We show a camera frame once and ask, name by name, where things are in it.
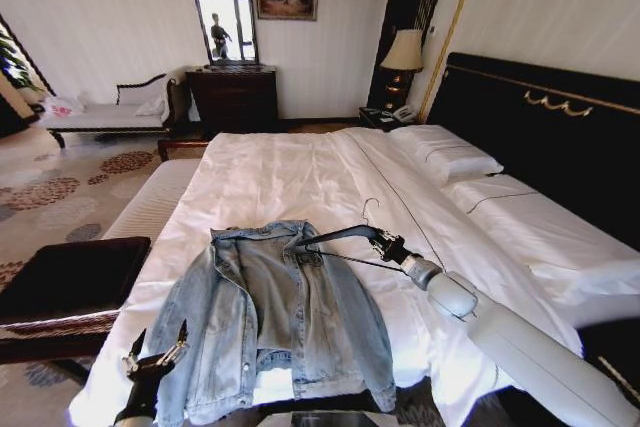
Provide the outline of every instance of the white bedsheet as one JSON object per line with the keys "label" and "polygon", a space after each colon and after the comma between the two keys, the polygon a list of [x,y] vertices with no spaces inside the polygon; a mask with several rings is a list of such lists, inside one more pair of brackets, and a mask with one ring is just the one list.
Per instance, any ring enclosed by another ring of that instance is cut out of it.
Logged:
{"label": "white bedsheet", "polygon": [[[153,324],[175,280],[209,242],[209,228],[309,219],[320,232],[328,232],[362,223],[362,206],[369,197],[380,201],[379,208],[375,202],[368,204],[372,225],[402,235],[409,249],[438,262],[424,231],[448,270],[462,273],[580,352],[577,334],[555,313],[538,284],[442,193],[424,182],[386,134],[358,128],[326,135],[222,134],[207,148],[143,266],[87,385],[72,401],[72,422],[104,426],[123,408],[131,384],[120,359],[140,331]],[[343,255],[379,261],[364,239],[334,241],[332,248]],[[384,317],[398,386],[431,376],[434,400],[448,425],[460,425],[479,396],[511,382],[504,373],[498,375],[495,364],[436,312],[407,277],[351,265]],[[291,398],[289,371],[260,373],[254,396],[256,403]]]}

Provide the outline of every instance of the metal hook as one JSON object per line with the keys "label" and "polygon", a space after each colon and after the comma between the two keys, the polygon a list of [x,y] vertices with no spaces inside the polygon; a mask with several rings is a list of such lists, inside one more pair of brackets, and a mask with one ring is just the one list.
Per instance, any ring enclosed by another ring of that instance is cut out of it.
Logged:
{"label": "metal hook", "polygon": [[365,210],[367,210],[367,204],[369,203],[370,200],[375,200],[376,203],[378,204],[378,208],[380,208],[380,201],[375,197],[369,197],[367,200],[364,201],[364,205],[362,206],[362,213],[360,214],[360,216],[364,219],[367,225],[369,225],[369,219],[367,218],[366,215],[364,215],[364,212]]}

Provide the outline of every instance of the dresser drawer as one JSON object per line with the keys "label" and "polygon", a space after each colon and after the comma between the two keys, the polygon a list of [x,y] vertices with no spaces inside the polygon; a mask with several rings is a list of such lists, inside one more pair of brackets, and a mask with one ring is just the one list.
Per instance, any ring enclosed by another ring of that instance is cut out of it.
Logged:
{"label": "dresser drawer", "polygon": [[278,119],[275,69],[198,69],[187,78],[203,126],[215,132],[271,132]]}

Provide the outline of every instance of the black headboard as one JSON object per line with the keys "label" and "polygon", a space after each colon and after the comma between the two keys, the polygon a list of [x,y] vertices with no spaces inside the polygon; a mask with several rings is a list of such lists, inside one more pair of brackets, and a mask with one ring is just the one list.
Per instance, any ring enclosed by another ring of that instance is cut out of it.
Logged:
{"label": "black headboard", "polygon": [[452,53],[427,122],[640,250],[640,82]]}

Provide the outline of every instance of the white wall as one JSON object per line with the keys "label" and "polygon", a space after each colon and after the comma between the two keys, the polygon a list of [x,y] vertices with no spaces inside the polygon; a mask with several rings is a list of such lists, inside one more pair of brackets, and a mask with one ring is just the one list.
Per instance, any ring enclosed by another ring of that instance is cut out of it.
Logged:
{"label": "white wall", "polygon": [[[318,0],[318,21],[259,20],[260,60],[278,67],[280,115],[354,116],[366,103],[386,0]],[[208,62],[193,0],[0,0],[58,95],[115,100],[132,83]]]}
{"label": "white wall", "polygon": [[[410,92],[417,105],[457,1],[438,3],[450,14],[434,16],[439,35],[425,47],[427,68]],[[640,80],[639,33],[640,0],[466,0],[448,52]]]}

